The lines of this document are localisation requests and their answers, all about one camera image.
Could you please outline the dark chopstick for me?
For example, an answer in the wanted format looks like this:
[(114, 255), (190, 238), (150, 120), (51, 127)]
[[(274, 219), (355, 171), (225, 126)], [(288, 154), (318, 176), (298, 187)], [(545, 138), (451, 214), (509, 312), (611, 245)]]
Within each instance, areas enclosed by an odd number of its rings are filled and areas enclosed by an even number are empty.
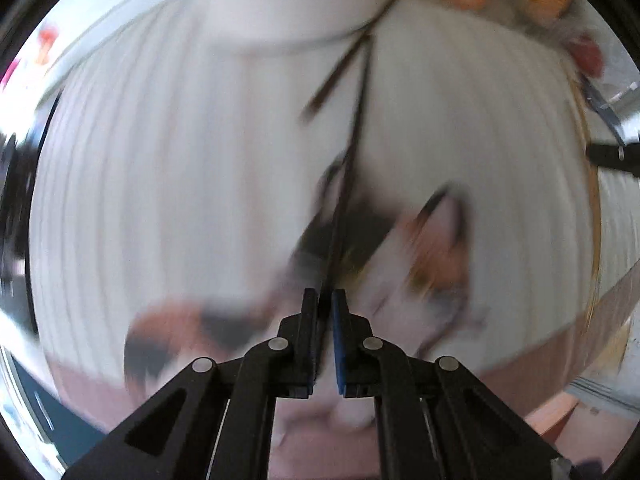
[(372, 51), (375, 39), (371, 34), (364, 37), (364, 60), (362, 66), (361, 77), (358, 87), (358, 96), (354, 114), (352, 114), (352, 130), (350, 130), (349, 142), (345, 156), (343, 157), (343, 179), (341, 184), (340, 195), (334, 209), (332, 219), (332, 236), (328, 255), (328, 264), (326, 265), (326, 275), (322, 282), (320, 292), (320, 302), (328, 304), (331, 300), (332, 290), (340, 270), (343, 246), (346, 237), (347, 211), (352, 189), (354, 188), (356, 176), (356, 161), (358, 148), (361, 140), (364, 114), (366, 114), (369, 80), (371, 75)]

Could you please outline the striped cat table mat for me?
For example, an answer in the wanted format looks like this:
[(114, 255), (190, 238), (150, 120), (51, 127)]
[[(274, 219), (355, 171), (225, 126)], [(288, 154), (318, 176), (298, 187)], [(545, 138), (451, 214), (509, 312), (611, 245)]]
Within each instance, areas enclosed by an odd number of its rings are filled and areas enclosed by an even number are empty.
[[(421, 0), (399, 0), (373, 33), (337, 283), (378, 336), (455, 356), (527, 414), (638, 304), (638, 182), (598, 172), (587, 325), (573, 62)], [(274, 336), (319, 286), (361, 63), (317, 114), (304, 108), (348, 46), (235, 51), (213, 42), (201, 0), (169, 0), (72, 69), (28, 234), (41, 347), (69, 408), (110, 431), (192, 359)]]

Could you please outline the plastic bag with red item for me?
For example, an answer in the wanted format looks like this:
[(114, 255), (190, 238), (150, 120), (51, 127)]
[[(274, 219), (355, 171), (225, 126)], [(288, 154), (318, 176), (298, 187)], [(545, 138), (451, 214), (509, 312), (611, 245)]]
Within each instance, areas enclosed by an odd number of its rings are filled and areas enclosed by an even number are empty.
[(566, 50), (574, 60), (578, 70), (591, 78), (600, 78), (604, 72), (604, 56), (593, 38), (583, 34), (568, 40)]

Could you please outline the blue cabinet door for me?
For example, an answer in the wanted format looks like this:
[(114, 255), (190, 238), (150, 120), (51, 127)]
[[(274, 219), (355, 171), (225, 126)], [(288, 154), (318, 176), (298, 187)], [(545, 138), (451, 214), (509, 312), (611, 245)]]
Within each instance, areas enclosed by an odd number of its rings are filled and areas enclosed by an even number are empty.
[(58, 457), (65, 466), (76, 463), (103, 440), (103, 431), (51, 396), (14, 356), (9, 356), (9, 363), (17, 381), (18, 391), (43, 434), (55, 446)]

